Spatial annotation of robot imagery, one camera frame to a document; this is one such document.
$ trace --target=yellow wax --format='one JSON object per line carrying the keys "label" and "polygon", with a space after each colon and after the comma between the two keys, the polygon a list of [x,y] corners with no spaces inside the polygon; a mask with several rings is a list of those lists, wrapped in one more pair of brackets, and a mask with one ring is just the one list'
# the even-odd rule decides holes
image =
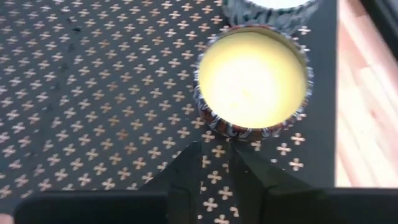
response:
{"label": "yellow wax", "polygon": [[299,108],[307,79],[284,44],[256,32],[238,32],[208,49],[200,63],[199,85],[221,118],[245,128],[265,128]]}

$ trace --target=patterned tin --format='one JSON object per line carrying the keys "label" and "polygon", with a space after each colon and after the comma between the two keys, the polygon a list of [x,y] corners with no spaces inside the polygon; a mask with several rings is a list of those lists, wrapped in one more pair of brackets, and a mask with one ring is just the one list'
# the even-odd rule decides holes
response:
{"label": "patterned tin", "polygon": [[[244,128],[237,126],[235,124],[231,124],[225,121],[223,118],[218,116],[206,103],[204,99],[199,85],[199,66],[203,56],[206,54],[206,51],[218,40],[226,37],[227,35],[235,34],[237,32],[258,32],[264,35],[272,34],[273,37],[277,37],[276,39],[285,43],[298,57],[298,59],[303,64],[303,69],[305,69],[305,73],[307,75],[307,92],[304,100],[300,107],[296,110],[294,114],[292,114],[285,121],[272,126],[272,127],[264,127],[264,128]],[[226,31],[224,31],[221,35],[214,37],[211,39],[206,49],[202,54],[198,56],[198,60],[196,63],[196,70],[194,71],[193,76],[193,99],[197,105],[199,110],[199,114],[201,118],[209,125],[209,127],[222,134],[223,136],[231,139],[237,139],[241,141],[258,141],[261,139],[265,139],[268,137],[277,137],[280,132],[284,129],[289,128],[289,126],[293,125],[296,120],[300,119],[300,114],[304,112],[305,107],[308,105],[308,99],[312,96],[312,89],[314,85],[314,73],[313,68],[308,66],[309,59],[307,57],[306,52],[303,50],[301,45],[296,42],[290,35],[280,32],[275,27],[270,27],[265,24],[250,24],[250,25],[238,25],[234,26]]]}
{"label": "patterned tin", "polygon": [[288,34],[293,34],[307,23],[319,8],[322,0],[302,0],[302,2],[296,7],[274,9],[261,6],[250,0],[223,0],[222,8],[232,26],[267,24]]}

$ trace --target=patterned fabric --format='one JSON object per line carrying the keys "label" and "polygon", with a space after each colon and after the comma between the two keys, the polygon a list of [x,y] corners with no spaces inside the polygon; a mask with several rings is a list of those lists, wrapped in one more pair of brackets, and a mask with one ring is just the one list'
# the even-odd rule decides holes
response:
{"label": "patterned fabric", "polygon": [[250,0],[224,0],[223,12],[231,25],[268,24],[288,34],[307,24],[322,0],[309,0],[289,9],[272,9],[252,3]]}
{"label": "patterned fabric", "polygon": [[[279,138],[241,147],[330,187],[336,2],[326,2],[295,36],[317,83],[307,113]],[[0,212],[41,190],[138,189],[201,140],[199,222],[239,223],[226,140],[199,118],[192,99],[197,56],[228,27],[221,4],[1,2]]]}
{"label": "patterned fabric", "polygon": [[[206,50],[208,47],[211,47],[217,40],[222,39],[224,35],[228,35],[229,32],[232,32],[233,30],[237,29],[244,29],[245,27],[256,27],[258,29],[266,29],[269,32],[276,32],[280,34],[283,38],[291,41],[292,44],[295,45],[295,50],[299,52],[302,56],[302,58],[306,61],[307,67],[307,92],[305,95],[305,99],[303,100],[302,104],[300,107],[296,110],[296,112],[286,119],[285,121],[276,124],[272,127],[266,127],[266,128],[243,128],[239,127],[237,125],[231,124],[224,119],[222,119],[220,116],[218,116],[206,103],[201,90],[200,90],[200,85],[199,85],[199,67],[200,67],[200,62],[204,55],[206,54]],[[286,33],[281,33],[278,31],[275,27],[269,27],[266,25],[260,25],[260,24],[253,24],[253,25],[238,25],[234,26],[222,34],[220,34],[217,37],[214,37],[211,39],[208,44],[207,48],[204,50],[202,54],[199,55],[198,61],[196,63],[196,70],[193,72],[193,99],[195,100],[195,103],[197,105],[199,115],[200,117],[207,123],[207,125],[217,133],[222,134],[223,136],[231,139],[237,139],[237,140],[242,140],[242,141],[258,141],[258,140],[263,140],[269,137],[278,137],[280,135],[280,132],[284,129],[289,129],[293,124],[300,119],[301,114],[304,113],[305,107],[308,105],[308,100],[312,96],[312,88],[313,88],[313,80],[314,80],[314,74],[313,74],[313,68],[308,66],[310,63],[310,59],[307,56],[306,51],[304,51],[301,47],[301,45],[294,41],[293,37]]]}

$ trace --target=black object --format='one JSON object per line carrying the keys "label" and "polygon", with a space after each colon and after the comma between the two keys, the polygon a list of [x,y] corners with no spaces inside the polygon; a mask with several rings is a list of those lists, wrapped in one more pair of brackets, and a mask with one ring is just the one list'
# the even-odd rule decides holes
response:
{"label": "black object", "polygon": [[244,224],[397,223],[396,189],[318,189],[233,145],[229,162]]}
{"label": "black object", "polygon": [[44,192],[17,206],[15,224],[196,223],[200,171],[194,142],[139,190]]}
{"label": "black object", "polygon": [[398,60],[398,1],[361,0],[361,2]]}

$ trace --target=metal tin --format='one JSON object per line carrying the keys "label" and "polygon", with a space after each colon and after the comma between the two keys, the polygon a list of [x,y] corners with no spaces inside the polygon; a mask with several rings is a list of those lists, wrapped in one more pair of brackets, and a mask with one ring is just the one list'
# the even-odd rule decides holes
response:
{"label": "metal tin", "polygon": [[[305,73],[307,75],[307,92],[305,98],[294,114],[292,114],[285,121],[275,126],[263,128],[245,128],[237,126],[235,124],[231,124],[218,116],[208,106],[206,100],[201,93],[199,85],[199,66],[202,58],[206,54],[206,51],[218,40],[237,32],[258,32],[263,35],[272,35],[273,37],[275,37],[275,39],[284,43],[297,56],[297,58],[301,61],[301,64],[303,65],[303,69],[305,70]],[[274,27],[269,27],[265,24],[234,26],[223,32],[221,35],[211,39],[208,42],[205,51],[198,56],[196,70],[194,71],[193,76],[193,99],[195,100],[201,118],[207,123],[207,125],[212,130],[222,134],[227,138],[238,139],[242,141],[258,141],[269,137],[277,137],[282,130],[287,129],[290,125],[292,125],[294,122],[296,122],[296,120],[299,119],[300,114],[304,112],[304,109],[308,104],[308,100],[312,95],[314,74],[312,67],[309,67],[308,63],[309,59],[306,52],[303,50],[301,45],[296,42],[290,35],[280,32],[278,29]]]}
{"label": "metal tin", "polygon": [[267,24],[288,34],[293,34],[307,23],[319,8],[321,1],[303,0],[303,4],[296,7],[274,9],[260,6],[250,0],[223,0],[222,8],[231,26]]}

